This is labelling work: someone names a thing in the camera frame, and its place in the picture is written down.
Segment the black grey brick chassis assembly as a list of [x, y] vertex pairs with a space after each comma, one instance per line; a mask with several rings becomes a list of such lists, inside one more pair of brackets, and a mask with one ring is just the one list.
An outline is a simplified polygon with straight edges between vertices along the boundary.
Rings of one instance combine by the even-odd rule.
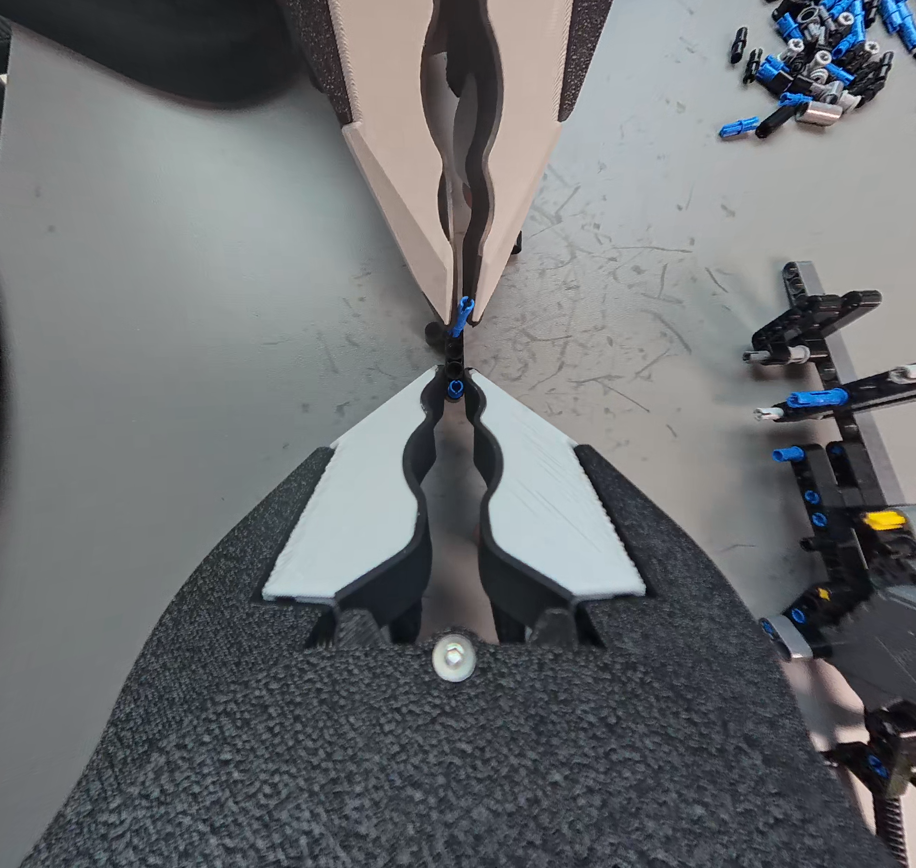
[[791, 467], [811, 525], [800, 546], [820, 557], [826, 576], [760, 625], [783, 660], [825, 660], [861, 700], [867, 741], [837, 744], [823, 757], [871, 793], [876, 836], [910, 866], [901, 803], [915, 773], [914, 505], [894, 498], [871, 413], [914, 402], [914, 364], [850, 379], [839, 333], [877, 309], [881, 294], [827, 294], [809, 261], [787, 263], [781, 278], [788, 308], [753, 334], [743, 359], [812, 367], [820, 388], [792, 392], [755, 417], [831, 420], [839, 437], [772, 451]]

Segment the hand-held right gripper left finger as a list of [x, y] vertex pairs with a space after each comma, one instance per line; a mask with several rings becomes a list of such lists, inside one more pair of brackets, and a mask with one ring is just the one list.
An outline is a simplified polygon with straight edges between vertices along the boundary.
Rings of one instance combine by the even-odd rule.
[[331, 445], [263, 601], [367, 610], [392, 641], [417, 640], [432, 557], [421, 485], [436, 461], [444, 393], [433, 366]]

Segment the grey desk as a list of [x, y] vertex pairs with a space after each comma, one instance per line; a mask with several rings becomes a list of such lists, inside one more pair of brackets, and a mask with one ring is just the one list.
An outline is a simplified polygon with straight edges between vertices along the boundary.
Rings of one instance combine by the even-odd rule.
[[[727, 65], [760, 0], [614, 0], [470, 362], [596, 447], [756, 617], [817, 578], [787, 465], [804, 388], [750, 335], [809, 260], [882, 306], [850, 378], [914, 361], [914, 63], [819, 131], [721, 140], [769, 97]], [[2, 131], [2, 866], [84, 769], [156, 621], [315, 449], [433, 364], [429, 308], [308, 80], [237, 111], [20, 29]]]

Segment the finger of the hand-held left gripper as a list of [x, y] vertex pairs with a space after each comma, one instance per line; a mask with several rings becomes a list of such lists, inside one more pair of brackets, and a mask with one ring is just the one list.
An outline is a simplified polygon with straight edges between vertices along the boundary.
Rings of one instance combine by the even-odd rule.
[[573, 0], [460, 0], [464, 89], [456, 155], [470, 217], [461, 294], [484, 317], [561, 131], [560, 99]]
[[434, 0], [327, 0], [352, 113], [343, 137], [429, 304], [451, 316], [454, 255], [438, 202], [442, 158], [421, 92]]

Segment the pile of blue black pins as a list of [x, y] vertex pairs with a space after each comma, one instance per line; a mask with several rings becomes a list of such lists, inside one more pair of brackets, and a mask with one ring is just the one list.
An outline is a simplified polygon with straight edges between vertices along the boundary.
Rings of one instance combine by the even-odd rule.
[[886, 88], [894, 50], [881, 46], [873, 28], [896, 38], [914, 59], [914, 0], [761, 0], [772, 4], [770, 25], [775, 51], [751, 47], [749, 27], [736, 30], [728, 65], [741, 69], [745, 87], [758, 86], [773, 98], [763, 118], [752, 116], [722, 125], [724, 141], [765, 140], [794, 121], [816, 128], [836, 125], [872, 103]]

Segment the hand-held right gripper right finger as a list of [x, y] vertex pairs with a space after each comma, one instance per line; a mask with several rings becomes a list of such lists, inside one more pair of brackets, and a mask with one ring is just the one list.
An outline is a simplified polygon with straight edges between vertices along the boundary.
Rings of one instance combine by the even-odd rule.
[[646, 583], [593, 486], [579, 444], [474, 369], [464, 404], [480, 506], [480, 579], [501, 640], [523, 641], [545, 612], [643, 598]]

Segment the black beam with blue pins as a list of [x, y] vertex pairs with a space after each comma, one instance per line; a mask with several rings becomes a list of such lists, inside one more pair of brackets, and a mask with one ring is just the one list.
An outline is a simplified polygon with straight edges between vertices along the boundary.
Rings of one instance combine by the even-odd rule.
[[462, 400], [464, 397], [464, 329], [474, 312], [474, 308], [475, 301], [472, 298], [461, 297], [457, 304], [455, 322], [444, 333], [445, 397], [453, 403]]

